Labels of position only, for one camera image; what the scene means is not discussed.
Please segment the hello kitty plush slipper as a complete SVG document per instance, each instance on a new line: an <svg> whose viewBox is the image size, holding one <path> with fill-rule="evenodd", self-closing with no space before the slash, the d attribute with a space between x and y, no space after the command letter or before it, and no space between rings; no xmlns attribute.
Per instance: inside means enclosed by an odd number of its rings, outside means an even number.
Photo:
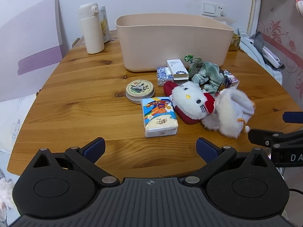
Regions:
<svg viewBox="0 0 303 227"><path fill-rule="evenodd" d="M196 124L215 111L215 98L192 81L182 85L166 82L163 90L186 124Z"/></svg>

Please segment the purple white headboard panel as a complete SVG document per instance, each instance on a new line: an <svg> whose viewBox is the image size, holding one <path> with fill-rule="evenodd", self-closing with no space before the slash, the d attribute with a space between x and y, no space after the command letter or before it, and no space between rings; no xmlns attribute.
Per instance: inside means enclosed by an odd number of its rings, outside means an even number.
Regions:
<svg viewBox="0 0 303 227"><path fill-rule="evenodd" d="M38 92L68 48L59 0L43 0L1 26L1 100Z"/></svg>

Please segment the green plaid scrunchie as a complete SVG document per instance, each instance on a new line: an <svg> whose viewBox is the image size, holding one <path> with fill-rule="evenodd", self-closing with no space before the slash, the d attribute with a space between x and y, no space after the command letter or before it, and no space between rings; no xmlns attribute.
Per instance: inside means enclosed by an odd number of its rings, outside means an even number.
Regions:
<svg viewBox="0 0 303 227"><path fill-rule="evenodd" d="M190 79L192 82L203 86L209 94L215 94L224 81L224 75L220 72L218 65L203 61L200 71Z"/></svg>

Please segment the colourful tissue pack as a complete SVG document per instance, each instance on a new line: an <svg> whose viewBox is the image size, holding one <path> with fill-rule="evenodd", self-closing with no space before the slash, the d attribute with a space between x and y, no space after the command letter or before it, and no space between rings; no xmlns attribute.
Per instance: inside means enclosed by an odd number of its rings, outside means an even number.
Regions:
<svg viewBox="0 0 303 227"><path fill-rule="evenodd" d="M141 100L145 137L176 135L178 121L169 97Z"/></svg>

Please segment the hello kitty card box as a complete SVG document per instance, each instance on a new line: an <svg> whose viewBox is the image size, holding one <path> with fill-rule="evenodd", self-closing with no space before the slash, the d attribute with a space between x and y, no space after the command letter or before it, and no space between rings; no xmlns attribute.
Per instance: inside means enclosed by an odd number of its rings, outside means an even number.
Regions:
<svg viewBox="0 0 303 227"><path fill-rule="evenodd" d="M237 88L240 81L235 77L230 71L222 70L222 74L224 75L224 86L226 88Z"/></svg>

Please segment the cream thermos bottle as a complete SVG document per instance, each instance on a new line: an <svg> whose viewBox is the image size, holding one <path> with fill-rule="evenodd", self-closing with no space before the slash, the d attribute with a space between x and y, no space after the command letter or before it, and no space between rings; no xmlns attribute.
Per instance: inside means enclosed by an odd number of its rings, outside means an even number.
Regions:
<svg viewBox="0 0 303 227"><path fill-rule="evenodd" d="M97 3L88 3L79 7L79 18L88 54L104 50L99 7Z"/></svg>

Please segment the gold tissue pack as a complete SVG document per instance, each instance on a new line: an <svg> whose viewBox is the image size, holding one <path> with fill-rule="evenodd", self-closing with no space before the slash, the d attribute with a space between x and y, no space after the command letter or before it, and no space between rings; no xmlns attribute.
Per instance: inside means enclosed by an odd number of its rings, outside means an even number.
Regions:
<svg viewBox="0 0 303 227"><path fill-rule="evenodd" d="M240 48L241 36L236 33L233 33L231 43L229 46L229 51L237 51Z"/></svg>

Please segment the blue white patterned box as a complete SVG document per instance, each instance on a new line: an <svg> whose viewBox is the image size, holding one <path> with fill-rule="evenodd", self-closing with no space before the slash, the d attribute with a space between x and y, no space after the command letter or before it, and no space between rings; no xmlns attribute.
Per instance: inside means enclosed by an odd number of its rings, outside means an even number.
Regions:
<svg viewBox="0 0 303 227"><path fill-rule="evenodd" d="M173 82L173 76L168 67L157 68L157 84L163 86L166 82Z"/></svg>

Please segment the white small carton box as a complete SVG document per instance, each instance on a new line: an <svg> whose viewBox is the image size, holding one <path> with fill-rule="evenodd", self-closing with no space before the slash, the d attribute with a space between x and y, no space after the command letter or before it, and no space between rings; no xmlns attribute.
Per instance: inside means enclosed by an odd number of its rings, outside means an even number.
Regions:
<svg viewBox="0 0 303 227"><path fill-rule="evenodd" d="M189 73L180 59L168 59L166 62L174 80L189 79Z"/></svg>

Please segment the light blue bedding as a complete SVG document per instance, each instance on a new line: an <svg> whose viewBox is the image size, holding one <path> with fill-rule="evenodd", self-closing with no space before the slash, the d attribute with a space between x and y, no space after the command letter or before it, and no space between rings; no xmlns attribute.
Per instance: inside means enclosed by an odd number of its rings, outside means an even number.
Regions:
<svg viewBox="0 0 303 227"><path fill-rule="evenodd" d="M241 37L239 47L240 50L246 53L251 59L256 61L261 67L263 67L280 85L283 84L283 75L278 70L267 64L257 49L249 42L249 36L246 32L238 29L237 34Z"/></svg>

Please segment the white wall switch socket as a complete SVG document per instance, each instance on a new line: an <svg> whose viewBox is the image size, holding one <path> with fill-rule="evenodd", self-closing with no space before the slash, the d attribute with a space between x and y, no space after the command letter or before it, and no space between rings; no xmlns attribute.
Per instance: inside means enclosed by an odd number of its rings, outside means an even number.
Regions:
<svg viewBox="0 0 303 227"><path fill-rule="evenodd" d="M225 6L221 4L203 2L202 15L209 17L225 17L226 16Z"/></svg>

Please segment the beige plastic storage bin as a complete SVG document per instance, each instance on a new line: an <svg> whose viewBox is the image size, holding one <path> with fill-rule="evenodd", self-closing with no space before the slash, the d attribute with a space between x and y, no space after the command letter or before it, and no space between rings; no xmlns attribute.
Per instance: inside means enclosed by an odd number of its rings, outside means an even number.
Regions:
<svg viewBox="0 0 303 227"><path fill-rule="evenodd" d="M116 20L124 67L154 71L192 55L222 66L234 30L215 19L179 13L123 15Z"/></svg>

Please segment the red white hanging object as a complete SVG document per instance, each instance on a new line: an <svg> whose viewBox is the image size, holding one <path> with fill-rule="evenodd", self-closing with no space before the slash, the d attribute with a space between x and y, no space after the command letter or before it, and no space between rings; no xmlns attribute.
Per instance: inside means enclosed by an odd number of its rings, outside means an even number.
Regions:
<svg viewBox="0 0 303 227"><path fill-rule="evenodd" d="M301 16L303 16L303 0L296 0L296 8Z"/></svg>

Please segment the white blood pressure monitor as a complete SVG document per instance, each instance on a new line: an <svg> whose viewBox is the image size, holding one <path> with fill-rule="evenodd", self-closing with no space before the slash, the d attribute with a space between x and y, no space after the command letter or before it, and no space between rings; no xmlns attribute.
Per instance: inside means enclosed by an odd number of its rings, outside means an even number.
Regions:
<svg viewBox="0 0 303 227"><path fill-rule="evenodd" d="M265 46L263 36L258 32L256 36L248 38L251 45L253 45L258 53L262 56L264 62L272 69L279 70L284 68L277 55L275 55L269 48Z"/></svg>

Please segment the banana snack pouch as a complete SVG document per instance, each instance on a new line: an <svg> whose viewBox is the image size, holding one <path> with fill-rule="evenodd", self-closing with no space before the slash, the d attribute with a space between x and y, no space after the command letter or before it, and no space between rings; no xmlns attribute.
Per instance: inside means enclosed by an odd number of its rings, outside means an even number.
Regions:
<svg viewBox="0 0 303 227"><path fill-rule="evenodd" d="M110 41L110 34L109 34L109 26L108 26L108 19L105 6L99 8L99 18L100 18L100 26L103 35L103 42Z"/></svg>

